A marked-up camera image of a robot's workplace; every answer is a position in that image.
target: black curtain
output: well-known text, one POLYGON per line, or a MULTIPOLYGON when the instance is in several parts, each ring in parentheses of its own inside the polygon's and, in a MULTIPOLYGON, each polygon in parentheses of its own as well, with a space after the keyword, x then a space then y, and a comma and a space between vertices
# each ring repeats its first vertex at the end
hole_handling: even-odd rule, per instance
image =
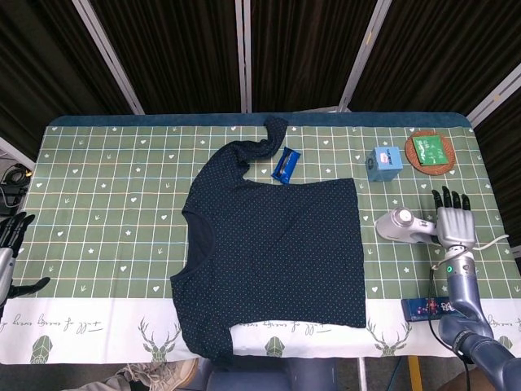
POLYGON ((521 245, 521 90, 475 128, 512 246, 521 245))
POLYGON ((240 112, 234 0, 94 0, 147 114, 240 112))
POLYGON ((336 106, 376 0, 252 0, 254 112, 336 106))
POLYGON ((131 113, 71 2, 3 0, 0 36, 0 135, 27 157, 57 116, 131 113))
POLYGON ((521 2, 396 0, 353 111, 467 115, 521 63, 521 2))

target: table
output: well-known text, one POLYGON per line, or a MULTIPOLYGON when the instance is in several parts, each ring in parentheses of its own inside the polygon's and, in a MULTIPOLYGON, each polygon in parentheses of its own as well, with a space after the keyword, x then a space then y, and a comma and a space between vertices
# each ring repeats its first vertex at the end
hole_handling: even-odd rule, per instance
MULTIPOLYGON (((431 189, 447 184, 471 198, 480 244, 504 233, 473 130, 450 113, 287 113, 285 145, 302 152, 291 181, 354 178, 365 253, 367 329, 266 321, 232 327, 236 354, 282 357, 450 355, 425 323, 407 323, 400 299, 427 295, 429 267, 443 253, 379 238, 374 220, 406 205, 435 218, 431 189), (416 129, 451 139, 457 164, 429 177, 403 153, 416 129), (404 169, 369 183, 365 158, 398 146, 404 169)), ((258 140, 265 114, 66 116, 46 129, 25 209, 36 214, 15 283, 42 276, 35 297, 9 301, 0 324, 0 362, 147 362, 194 357, 177 334, 168 277, 183 267, 181 215, 192 179, 233 140, 258 140)), ((280 154, 252 163, 246 178, 272 183, 280 154)), ((521 278, 502 241, 475 252, 484 313, 497 339, 521 354, 521 278)), ((446 292, 444 274, 436 293, 446 292)))

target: deer print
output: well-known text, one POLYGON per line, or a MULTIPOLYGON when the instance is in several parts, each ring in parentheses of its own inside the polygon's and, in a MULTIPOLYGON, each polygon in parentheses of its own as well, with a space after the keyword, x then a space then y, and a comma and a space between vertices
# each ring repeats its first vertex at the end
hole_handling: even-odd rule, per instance
POLYGON ((374 340, 378 342, 378 344, 374 344, 374 346, 376 346, 376 349, 382 350, 382 357, 394 356, 394 353, 398 349, 403 349, 405 345, 407 345, 405 341, 407 340, 407 338, 409 338, 409 333, 413 327, 409 324, 409 322, 402 323, 401 326, 404 328, 405 331, 405 336, 403 340, 400 339, 400 333, 396 332, 396 343, 394 345, 389 346, 389 344, 385 341, 385 338, 383 338, 383 332, 382 339, 379 340, 377 336, 374 334, 376 325, 371 323, 371 319, 367 321, 367 331, 370 332, 374 340))
POLYGON ((158 348, 154 342, 154 332, 152 332, 150 340, 147 338, 147 327, 148 323, 145 323, 145 318, 141 319, 141 323, 139 324, 138 330, 141 332, 141 335, 145 342, 147 342, 146 344, 143 344, 143 348, 145 348, 147 352, 152 353, 152 362, 166 362, 166 353, 171 352, 175 347, 175 340, 179 335, 179 332, 181 332, 181 329, 176 324, 176 335, 173 336, 172 339, 170 339, 169 333, 166 336, 166 341, 163 343, 163 346, 158 348))

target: black cable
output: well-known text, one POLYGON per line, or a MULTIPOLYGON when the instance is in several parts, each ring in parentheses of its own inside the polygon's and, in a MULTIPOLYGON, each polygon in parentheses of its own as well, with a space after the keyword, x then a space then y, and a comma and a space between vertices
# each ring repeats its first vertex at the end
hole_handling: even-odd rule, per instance
MULTIPOLYGON (((432 335, 436 338, 440 344, 453 352, 450 346, 445 344, 434 332, 434 328, 432 327, 432 320, 431 320, 431 301, 434 300, 432 297, 432 287, 434 286, 434 269, 431 269, 429 272, 429 294, 427 297, 427 320, 429 321, 429 328, 431 329, 432 335)), ((471 377, 469 375, 469 367, 466 365, 466 362, 463 360, 463 356, 456 354, 456 357, 458 357, 463 362, 463 366, 465 366, 465 377, 466 377, 466 391, 471 391, 471 377)))
POLYGON ((12 165, 6 169, 0 182, 19 187, 27 186, 30 182, 27 172, 28 170, 21 164, 12 165))

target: green checkered tablecloth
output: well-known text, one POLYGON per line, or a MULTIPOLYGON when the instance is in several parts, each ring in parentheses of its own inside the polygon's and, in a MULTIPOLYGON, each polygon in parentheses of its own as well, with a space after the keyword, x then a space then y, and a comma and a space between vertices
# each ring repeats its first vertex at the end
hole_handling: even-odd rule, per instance
MULTIPOLYGON (((374 220, 406 205, 434 221, 432 188, 446 184, 468 194, 481 244, 504 234, 472 130, 436 131, 451 139, 457 164, 430 177, 414 170, 403 153, 414 128, 288 128, 286 145, 302 152, 293 183, 355 179, 368 298, 427 295, 429 266, 443 252, 381 239, 374 220), (398 179, 367 181, 365 158, 377 145, 401 149, 398 179)), ((171 297, 168 277, 186 259, 181 209, 192 179, 219 147, 264 136, 260 126, 47 128, 25 207, 37 218, 20 250, 15 283, 51 277, 39 297, 171 297)), ((246 177, 272 183, 281 153, 253 162, 246 177)), ((475 259, 483 298, 521 297, 506 241, 475 252, 475 259)), ((436 290, 444 295, 446 279, 438 273, 436 290)))

